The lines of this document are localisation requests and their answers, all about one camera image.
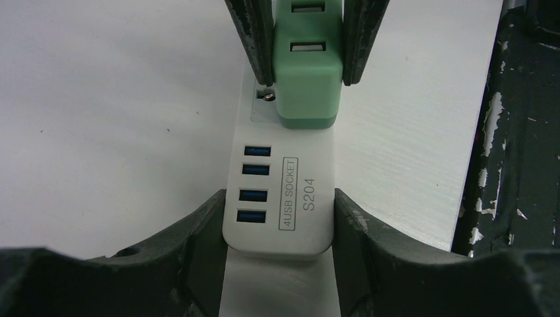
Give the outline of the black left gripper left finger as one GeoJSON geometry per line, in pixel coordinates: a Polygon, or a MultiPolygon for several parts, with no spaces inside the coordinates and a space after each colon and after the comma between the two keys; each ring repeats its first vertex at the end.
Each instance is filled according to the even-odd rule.
{"type": "Polygon", "coordinates": [[[226,192],[110,257],[1,250],[2,316],[218,316],[226,192]]]}

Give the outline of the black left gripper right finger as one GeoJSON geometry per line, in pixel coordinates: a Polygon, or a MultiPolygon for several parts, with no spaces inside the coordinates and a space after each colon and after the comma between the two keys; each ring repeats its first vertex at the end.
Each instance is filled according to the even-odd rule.
{"type": "Polygon", "coordinates": [[[558,316],[559,251],[480,258],[418,241],[335,190],[333,265],[342,316],[558,316]]]}

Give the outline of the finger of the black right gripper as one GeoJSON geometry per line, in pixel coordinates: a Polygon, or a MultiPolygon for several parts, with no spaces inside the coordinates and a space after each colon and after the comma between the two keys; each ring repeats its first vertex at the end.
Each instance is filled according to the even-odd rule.
{"type": "Polygon", "coordinates": [[[343,8],[343,83],[360,82],[389,0],[347,0],[343,8]]]}
{"type": "Polygon", "coordinates": [[[257,82],[273,84],[273,13],[270,0],[225,0],[257,82]]]}

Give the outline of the green USB adapter plug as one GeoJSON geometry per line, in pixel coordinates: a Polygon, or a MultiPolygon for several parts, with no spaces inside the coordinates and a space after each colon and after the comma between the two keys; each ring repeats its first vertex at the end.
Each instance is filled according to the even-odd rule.
{"type": "Polygon", "coordinates": [[[276,107],[290,129],[327,129],[339,111],[341,1],[277,1],[273,42],[276,107]]]}

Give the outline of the white USB power strip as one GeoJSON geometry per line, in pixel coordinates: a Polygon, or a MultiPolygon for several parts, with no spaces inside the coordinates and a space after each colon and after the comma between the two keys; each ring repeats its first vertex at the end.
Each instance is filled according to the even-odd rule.
{"type": "Polygon", "coordinates": [[[274,88],[245,64],[222,234],[246,256],[313,260],[333,240],[334,130],[281,125],[274,88]]]}

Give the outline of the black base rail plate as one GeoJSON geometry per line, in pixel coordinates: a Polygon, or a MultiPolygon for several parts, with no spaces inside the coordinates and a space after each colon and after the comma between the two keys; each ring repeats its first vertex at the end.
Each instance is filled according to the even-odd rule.
{"type": "Polygon", "coordinates": [[[451,250],[559,247],[559,2],[499,22],[451,250]]]}

